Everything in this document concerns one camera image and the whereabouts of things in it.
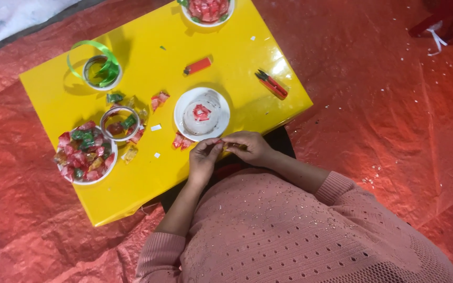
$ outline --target white bowl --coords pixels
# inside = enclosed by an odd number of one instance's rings
[[[197,23],[197,22],[194,22],[192,20],[192,15],[190,14],[190,11],[188,10],[188,8],[186,8],[185,6],[181,5],[181,10],[183,11],[183,14],[185,15],[185,17],[192,23],[200,26],[200,27],[204,27],[204,28],[212,28],[212,27],[217,27],[223,23],[225,23],[226,21],[228,21],[231,17],[231,15],[234,13],[234,8],[235,8],[235,0],[230,0],[230,5],[228,7],[228,17],[226,18],[226,20],[224,20],[223,22],[217,22],[217,23],[213,23],[213,24],[202,24],[202,23]]]
[[[122,76],[123,76],[123,72],[122,72],[122,66],[120,66],[120,63],[118,63],[118,76],[116,77],[115,81],[112,82],[110,85],[108,86],[105,86],[105,87],[98,87],[92,83],[89,82],[89,80],[87,79],[88,78],[88,69],[87,69],[87,65],[97,59],[97,58],[106,58],[105,55],[96,55],[92,58],[90,58],[86,63],[85,65],[83,65],[83,78],[85,79],[85,82],[87,82],[87,85],[89,85],[89,87],[95,89],[95,90],[98,90],[98,91],[109,91],[109,90],[112,90],[113,88],[115,88],[116,86],[118,86],[118,84],[120,83],[120,81],[122,80]]]
[[[219,104],[218,122],[215,126],[213,126],[213,130],[211,132],[207,134],[197,135],[186,129],[186,127],[184,126],[183,118],[185,114],[185,109],[191,103],[203,99],[205,94],[209,95],[209,97],[212,97],[210,99],[210,102],[212,102],[213,104]],[[181,95],[174,108],[174,123],[178,127],[179,132],[182,133],[183,136],[193,140],[194,142],[199,142],[207,138],[219,137],[228,127],[229,122],[230,122],[230,107],[228,105],[228,102],[223,97],[223,95],[221,95],[214,89],[194,88],[192,90],[189,90],[183,93],[183,95]]]
[[[116,145],[114,140],[110,140],[110,141],[111,141],[111,153],[115,154],[115,160],[113,160],[113,163],[111,164],[111,166],[108,168],[108,170],[106,170],[106,173],[104,175],[102,175],[100,178],[98,178],[97,180],[95,180],[95,181],[77,181],[77,180],[74,180],[72,182],[73,184],[77,184],[77,185],[91,185],[91,184],[95,184],[97,182],[100,182],[102,179],[104,179],[106,176],[108,176],[108,174],[111,172],[111,170],[113,170],[113,167],[115,167],[116,159],[118,158],[118,146]],[[63,166],[60,166],[59,164],[57,164],[57,167],[59,168],[59,172],[60,172],[62,170]],[[67,181],[71,182],[71,179],[69,179],[69,178],[64,177],[64,179],[66,179]]]

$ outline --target white paper scrap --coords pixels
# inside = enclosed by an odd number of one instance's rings
[[[152,132],[153,132],[153,131],[162,129],[162,126],[160,126],[160,124],[158,124],[156,126],[151,127],[151,129],[152,129]]]

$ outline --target red plastic sheet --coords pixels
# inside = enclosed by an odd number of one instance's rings
[[[162,209],[91,227],[18,74],[168,2],[107,0],[0,50],[0,282],[132,280]],[[453,41],[429,57],[432,39],[408,36],[428,15],[415,0],[254,2],[315,103],[286,126],[297,157],[362,184],[453,262]]]

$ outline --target clear tape roll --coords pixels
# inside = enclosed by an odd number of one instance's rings
[[[123,138],[115,138],[110,132],[108,132],[106,130],[106,121],[113,114],[117,114],[120,111],[126,111],[126,112],[130,112],[131,114],[133,114],[136,118],[136,127],[135,127],[134,131],[132,133],[130,133],[129,135],[126,135]],[[106,111],[106,113],[104,113],[104,115],[102,115],[102,118],[101,118],[102,133],[104,134],[105,137],[108,137],[109,139],[114,140],[115,142],[125,142],[131,138],[134,138],[135,134],[137,134],[137,131],[139,131],[140,126],[141,126],[141,119],[139,118],[139,115],[135,112],[134,109],[129,108],[127,106],[113,107],[113,108],[109,109],[108,111]]]

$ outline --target person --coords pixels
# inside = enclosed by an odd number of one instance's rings
[[[239,171],[199,201],[225,144],[266,169]],[[188,181],[143,246],[134,282],[444,283],[453,265],[351,179],[235,132],[190,151]]]

